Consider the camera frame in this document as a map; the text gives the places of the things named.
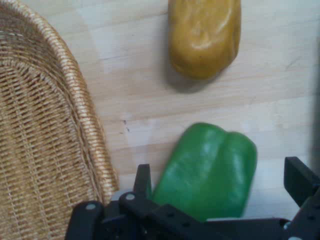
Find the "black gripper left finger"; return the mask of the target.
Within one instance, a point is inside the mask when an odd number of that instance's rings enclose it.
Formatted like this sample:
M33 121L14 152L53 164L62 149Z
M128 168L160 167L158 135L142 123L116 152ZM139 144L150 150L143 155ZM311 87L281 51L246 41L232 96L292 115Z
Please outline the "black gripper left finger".
M150 200L149 164L137 168L132 191L104 206L81 202L72 211L67 240L199 240L208 237L204 224L170 205Z

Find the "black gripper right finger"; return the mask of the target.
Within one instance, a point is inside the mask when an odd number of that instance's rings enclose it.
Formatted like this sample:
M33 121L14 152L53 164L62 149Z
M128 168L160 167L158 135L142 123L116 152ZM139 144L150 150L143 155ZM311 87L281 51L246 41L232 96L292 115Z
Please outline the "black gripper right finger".
M284 160L284 187L299 206L284 240L318 240L320 238L320 178L298 157Z

